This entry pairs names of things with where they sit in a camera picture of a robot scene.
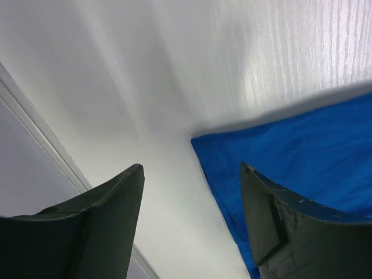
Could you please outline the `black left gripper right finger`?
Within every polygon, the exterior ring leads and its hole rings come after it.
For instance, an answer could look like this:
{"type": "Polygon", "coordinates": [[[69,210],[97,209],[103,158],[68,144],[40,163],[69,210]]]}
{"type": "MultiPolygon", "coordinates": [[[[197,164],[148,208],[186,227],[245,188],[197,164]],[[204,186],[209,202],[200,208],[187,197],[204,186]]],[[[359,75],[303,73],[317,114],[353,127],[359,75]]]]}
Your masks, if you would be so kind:
{"type": "Polygon", "coordinates": [[[242,162],[242,204],[261,278],[371,278],[371,219],[313,202],[242,162]]]}

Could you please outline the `blue printed t shirt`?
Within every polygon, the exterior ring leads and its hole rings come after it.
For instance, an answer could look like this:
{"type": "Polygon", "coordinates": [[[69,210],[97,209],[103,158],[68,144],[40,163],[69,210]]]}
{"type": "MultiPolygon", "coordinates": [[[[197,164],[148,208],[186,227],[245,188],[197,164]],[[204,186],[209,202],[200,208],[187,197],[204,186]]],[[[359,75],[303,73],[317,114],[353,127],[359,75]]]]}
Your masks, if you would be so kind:
{"type": "Polygon", "coordinates": [[[371,216],[370,94],[191,144],[251,278],[259,270],[246,232],[241,162],[305,198],[371,216]]]}

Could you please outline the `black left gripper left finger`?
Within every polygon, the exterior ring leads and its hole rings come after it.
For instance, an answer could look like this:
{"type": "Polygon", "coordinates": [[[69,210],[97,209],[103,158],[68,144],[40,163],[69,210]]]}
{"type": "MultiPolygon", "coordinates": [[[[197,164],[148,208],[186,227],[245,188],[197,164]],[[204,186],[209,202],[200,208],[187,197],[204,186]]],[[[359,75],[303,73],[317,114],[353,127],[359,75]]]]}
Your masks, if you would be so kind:
{"type": "Polygon", "coordinates": [[[1,218],[1,277],[126,278],[144,182],[134,164],[37,214],[1,218]]]}

